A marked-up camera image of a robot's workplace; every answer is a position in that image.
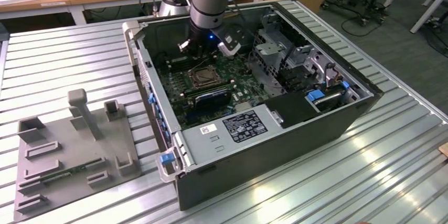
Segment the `motherboard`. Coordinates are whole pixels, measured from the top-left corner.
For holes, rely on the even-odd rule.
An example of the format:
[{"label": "motherboard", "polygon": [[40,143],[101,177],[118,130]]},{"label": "motherboard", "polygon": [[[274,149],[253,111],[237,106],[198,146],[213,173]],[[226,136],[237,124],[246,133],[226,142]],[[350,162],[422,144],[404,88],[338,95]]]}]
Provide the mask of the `motherboard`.
[{"label": "motherboard", "polygon": [[269,98],[252,75],[248,60],[217,54],[189,69],[158,69],[170,105],[185,130],[252,108]]}]

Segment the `floor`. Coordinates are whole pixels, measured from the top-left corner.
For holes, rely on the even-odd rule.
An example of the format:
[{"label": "floor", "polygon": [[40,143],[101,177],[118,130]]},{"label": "floor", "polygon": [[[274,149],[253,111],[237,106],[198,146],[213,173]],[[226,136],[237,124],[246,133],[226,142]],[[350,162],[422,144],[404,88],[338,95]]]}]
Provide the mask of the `floor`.
[{"label": "floor", "polygon": [[[428,46],[426,28],[421,28],[417,34],[409,33],[413,23],[425,11],[422,2],[424,0],[394,0],[388,8],[389,18],[382,26],[365,37],[352,36],[341,29],[341,23],[354,16],[353,13],[332,7],[328,10],[320,10],[318,16],[448,114],[448,58]],[[440,16],[445,10],[448,8],[440,6],[434,16]],[[377,23],[369,23],[366,27],[361,27],[354,22],[344,25],[353,34],[364,34],[376,26]],[[442,32],[440,37],[448,41],[448,33]]]}]

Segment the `robotic arm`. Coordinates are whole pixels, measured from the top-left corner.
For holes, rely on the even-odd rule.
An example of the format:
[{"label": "robotic arm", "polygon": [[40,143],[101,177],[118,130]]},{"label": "robotic arm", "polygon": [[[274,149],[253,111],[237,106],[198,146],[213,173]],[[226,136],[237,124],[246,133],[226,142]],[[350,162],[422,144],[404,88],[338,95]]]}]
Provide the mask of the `robotic arm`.
[{"label": "robotic arm", "polygon": [[[178,44],[181,52],[193,51],[194,55],[202,55],[218,48],[226,56],[236,54],[244,32],[240,27],[222,23],[228,1],[232,0],[190,0],[190,29],[188,40]],[[162,0],[160,14],[178,14],[185,6],[185,0]]]}]

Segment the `cpu socket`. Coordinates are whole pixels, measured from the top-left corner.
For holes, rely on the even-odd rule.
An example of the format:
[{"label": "cpu socket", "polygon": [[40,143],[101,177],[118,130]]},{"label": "cpu socket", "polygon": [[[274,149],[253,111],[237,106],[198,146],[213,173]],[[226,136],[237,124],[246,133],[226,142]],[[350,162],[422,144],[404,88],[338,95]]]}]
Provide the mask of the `cpu socket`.
[{"label": "cpu socket", "polygon": [[196,89],[221,83],[213,66],[192,70],[188,75]]}]

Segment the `caster wheel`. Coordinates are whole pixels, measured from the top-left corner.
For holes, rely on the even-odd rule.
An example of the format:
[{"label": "caster wheel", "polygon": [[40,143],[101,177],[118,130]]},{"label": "caster wheel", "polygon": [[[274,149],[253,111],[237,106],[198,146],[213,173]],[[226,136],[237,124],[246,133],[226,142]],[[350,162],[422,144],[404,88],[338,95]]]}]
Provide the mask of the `caster wheel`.
[{"label": "caster wheel", "polygon": [[324,3],[324,4],[320,5],[320,7],[321,7],[322,10],[326,10],[328,9],[328,4]]},{"label": "caster wheel", "polygon": [[360,20],[360,25],[361,25],[361,26],[366,26],[366,22],[368,22],[366,19],[361,19],[361,20]]}]

